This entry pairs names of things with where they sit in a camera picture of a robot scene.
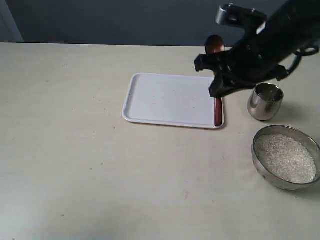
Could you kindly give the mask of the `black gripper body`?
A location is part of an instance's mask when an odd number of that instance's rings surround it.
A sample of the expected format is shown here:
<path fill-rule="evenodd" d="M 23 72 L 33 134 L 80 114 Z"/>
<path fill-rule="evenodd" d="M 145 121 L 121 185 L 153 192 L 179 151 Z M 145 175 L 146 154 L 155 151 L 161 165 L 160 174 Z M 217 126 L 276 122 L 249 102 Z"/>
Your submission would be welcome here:
<path fill-rule="evenodd" d="M 320 51 L 319 7 L 280 7 L 271 17 L 250 8 L 235 7 L 243 37 L 227 51 L 200 54 L 195 70 L 211 70 L 223 82 L 252 85 L 287 78 L 302 58 Z"/>

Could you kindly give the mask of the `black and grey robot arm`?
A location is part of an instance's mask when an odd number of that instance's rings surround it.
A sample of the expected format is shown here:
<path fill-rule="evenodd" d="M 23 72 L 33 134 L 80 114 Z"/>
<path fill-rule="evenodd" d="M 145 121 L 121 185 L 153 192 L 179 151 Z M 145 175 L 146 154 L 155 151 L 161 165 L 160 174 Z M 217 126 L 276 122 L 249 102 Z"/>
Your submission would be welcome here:
<path fill-rule="evenodd" d="M 200 54 L 195 70 L 211 70 L 215 77 L 208 88 L 212 98 L 223 98 L 257 84 L 287 78 L 303 57 L 320 51 L 320 2 L 289 0 L 271 17 L 234 4 L 219 7 L 219 25 L 244 29 L 230 50 Z"/>

